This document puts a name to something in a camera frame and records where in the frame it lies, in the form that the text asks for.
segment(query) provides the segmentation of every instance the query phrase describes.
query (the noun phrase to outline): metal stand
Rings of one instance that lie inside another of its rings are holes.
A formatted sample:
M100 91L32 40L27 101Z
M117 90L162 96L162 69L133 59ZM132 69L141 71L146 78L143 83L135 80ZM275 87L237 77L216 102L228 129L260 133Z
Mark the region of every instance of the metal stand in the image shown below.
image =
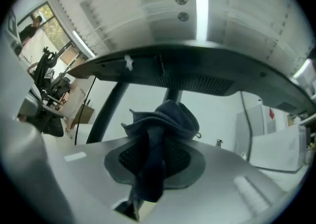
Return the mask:
M167 89L166 94L164 95L163 102L167 100L173 100L174 102L180 102L182 97L182 91Z
M91 132L89 134L88 143L98 143L101 142L105 131L107 130L109 123L115 110L118 107L120 100L122 99L126 89L128 88L128 83L118 82L113 88L112 92L108 96L106 102L104 103L102 109L100 110L95 122L92 126Z

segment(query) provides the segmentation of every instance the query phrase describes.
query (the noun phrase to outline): fluorescent light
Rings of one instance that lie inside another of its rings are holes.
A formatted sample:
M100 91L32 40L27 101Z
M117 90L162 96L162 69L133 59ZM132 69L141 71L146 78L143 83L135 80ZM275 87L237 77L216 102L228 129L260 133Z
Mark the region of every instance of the fluorescent light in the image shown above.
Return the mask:
M208 29L208 0L196 0L197 3L197 40L206 41Z
M76 37L76 39L80 42L80 44L85 48L86 51L92 56L95 57L95 54L88 48L88 46L84 43L84 41L80 38L80 36L77 34L75 30L73 30L73 34Z
M294 78L298 78L307 68L307 66L310 64L311 60L307 59L305 63L301 66L301 68L294 74Z

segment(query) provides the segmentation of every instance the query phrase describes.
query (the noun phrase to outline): dark blue cloth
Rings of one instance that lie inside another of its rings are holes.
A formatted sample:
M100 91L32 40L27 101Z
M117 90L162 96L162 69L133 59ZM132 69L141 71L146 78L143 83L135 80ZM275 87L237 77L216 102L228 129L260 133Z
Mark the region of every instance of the dark blue cloth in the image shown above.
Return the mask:
M163 193L166 166L163 159L163 140L169 136L191 140L199 131L194 115L182 103L168 100L154 112L134 112L133 123L122 124L130 137L148 134L149 155L141 172L136 176L134 191L138 198L157 202Z

